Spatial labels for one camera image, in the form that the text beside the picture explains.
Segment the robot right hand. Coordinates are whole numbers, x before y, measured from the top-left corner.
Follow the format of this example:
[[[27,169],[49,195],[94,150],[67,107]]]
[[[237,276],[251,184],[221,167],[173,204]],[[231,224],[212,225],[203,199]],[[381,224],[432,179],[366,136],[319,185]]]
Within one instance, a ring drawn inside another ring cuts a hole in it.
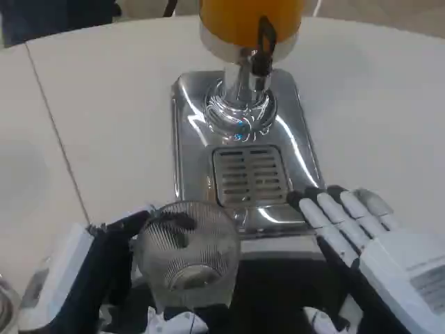
[[[326,262],[342,279],[338,318],[306,307],[316,333],[443,333],[444,242],[404,228],[368,189],[329,186],[291,191],[287,203],[314,231]]]

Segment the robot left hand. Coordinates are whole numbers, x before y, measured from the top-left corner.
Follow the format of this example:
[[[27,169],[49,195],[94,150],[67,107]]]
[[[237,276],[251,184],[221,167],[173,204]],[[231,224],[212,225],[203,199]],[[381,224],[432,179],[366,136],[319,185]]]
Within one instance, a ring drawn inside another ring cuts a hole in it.
[[[156,315],[135,296],[131,240],[157,217],[139,211],[101,226],[74,224],[36,271],[19,307],[19,333],[208,333],[190,310]]]

